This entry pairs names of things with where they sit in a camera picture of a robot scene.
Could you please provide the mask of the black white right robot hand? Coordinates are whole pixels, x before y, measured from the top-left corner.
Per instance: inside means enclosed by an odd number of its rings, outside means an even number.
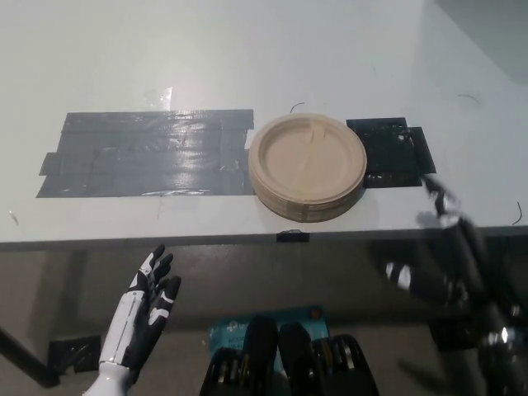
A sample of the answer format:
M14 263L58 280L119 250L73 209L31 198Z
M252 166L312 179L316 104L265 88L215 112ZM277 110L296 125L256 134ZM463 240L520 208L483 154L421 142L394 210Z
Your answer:
M481 260L485 258L482 242L453 192L431 174L423 175L422 183L434 203L441 235L454 256L454 265L442 276L434 276L408 264L388 262L384 265L386 278L400 290L435 304L486 304L489 293L481 273Z

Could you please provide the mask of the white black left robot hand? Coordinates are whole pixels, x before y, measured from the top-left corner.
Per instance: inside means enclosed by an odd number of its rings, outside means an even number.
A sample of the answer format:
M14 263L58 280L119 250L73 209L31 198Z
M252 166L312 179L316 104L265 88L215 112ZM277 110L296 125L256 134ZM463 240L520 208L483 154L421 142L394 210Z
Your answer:
M146 257L121 296L88 395L126 395L166 327L182 279L168 277L173 255L163 244Z

